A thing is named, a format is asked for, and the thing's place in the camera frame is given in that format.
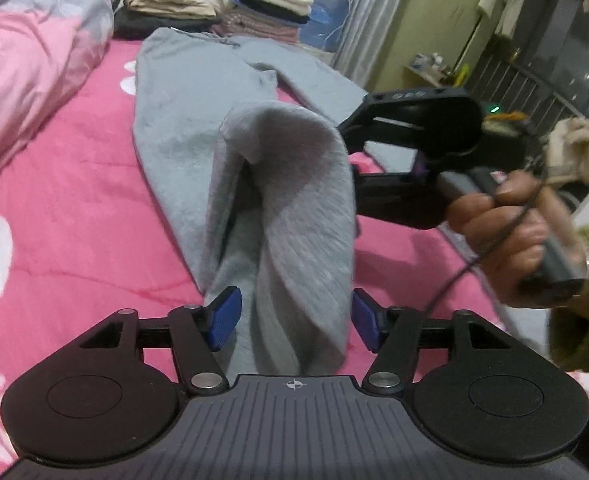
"black folded garment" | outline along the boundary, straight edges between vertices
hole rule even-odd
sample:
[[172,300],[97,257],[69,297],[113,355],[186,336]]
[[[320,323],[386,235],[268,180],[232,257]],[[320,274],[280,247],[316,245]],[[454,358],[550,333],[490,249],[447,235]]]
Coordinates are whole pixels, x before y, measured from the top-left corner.
[[176,20],[143,14],[121,7],[114,14],[114,38],[118,40],[145,40],[162,27],[177,28],[184,32],[207,32],[217,20]]
[[252,10],[261,12],[273,18],[286,20],[286,22],[308,23],[309,16],[301,16],[292,10],[284,9],[275,4],[269,4],[262,0],[239,0],[243,5],[250,7]]

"human hand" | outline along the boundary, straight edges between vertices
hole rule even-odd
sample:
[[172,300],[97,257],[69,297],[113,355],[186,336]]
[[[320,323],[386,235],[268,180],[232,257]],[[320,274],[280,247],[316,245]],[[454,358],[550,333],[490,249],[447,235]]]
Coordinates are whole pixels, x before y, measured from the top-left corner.
[[[513,171],[497,188],[495,200],[485,194],[470,194],[453,202],[447,213],[450,228],[465,236],[468,245],[479,252],[519,216],[521,205],[539,185],[529,173]],[[542,243],[550,232],[555,233],[570,261],[585,267],[584,245],[570,212],[552,189],[544,187],[536,209],[530,210],[523,222],[479,265],[500,301],[511,306],[537,306],[519,293],[518,284],[541,264]]]

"wire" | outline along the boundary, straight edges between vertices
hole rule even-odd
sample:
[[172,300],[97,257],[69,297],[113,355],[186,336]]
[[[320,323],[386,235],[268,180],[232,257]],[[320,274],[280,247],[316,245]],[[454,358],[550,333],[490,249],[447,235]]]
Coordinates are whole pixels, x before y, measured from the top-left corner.
[[539,195],[545,187],[547,176],[547,167],[544,166],[541,176],[541,183],[539,186],[537,186],[535,192],[528,198],[526,204],[521,209],[519,216],[517,216],[513,221],[510,222],[510,224],[504,227],[499,232],[499,234],[497,234],[494,240],[491,240],[485,245],[485,247],[481,248],[479,254],[476,257],[470,260],[465,266],[462,267],[462,269],[455,273],[446,283],[444,283],[444,285],[441,286],[434,297],[428,301],[426,307],[423,309],[423,315],[425,319],[432,316],[439,302],[444,299],[448,292],[450,292],[450,289],[455,285],[455,283],[461,280],[461,278],[463,278],[473,267],[478,266],[486,256],[488,256],[490,253],[492,253],[492,251],[504,243],[512,234],[512,232],[518,227],[518,225],[524,221],[528,211],[530,211],[537,203]]

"gray curtain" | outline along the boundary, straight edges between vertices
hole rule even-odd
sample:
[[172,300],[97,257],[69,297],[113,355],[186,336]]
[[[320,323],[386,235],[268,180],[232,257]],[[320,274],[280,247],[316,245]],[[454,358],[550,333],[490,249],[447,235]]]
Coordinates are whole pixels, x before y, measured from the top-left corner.
[[351,0],[334,68],[366,85],[401,0]]

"stack of folded clothes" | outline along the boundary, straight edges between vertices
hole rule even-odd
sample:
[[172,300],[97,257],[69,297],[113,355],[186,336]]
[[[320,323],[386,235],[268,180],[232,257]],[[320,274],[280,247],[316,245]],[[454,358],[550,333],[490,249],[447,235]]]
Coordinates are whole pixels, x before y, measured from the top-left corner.
[[313,0],[216,0],[220,36],[255,36],[297,44]]
[[159,27],[205,32],[215,23],[214,7],[205,0],[124,0],[114,14],[114,37],[145,40]]

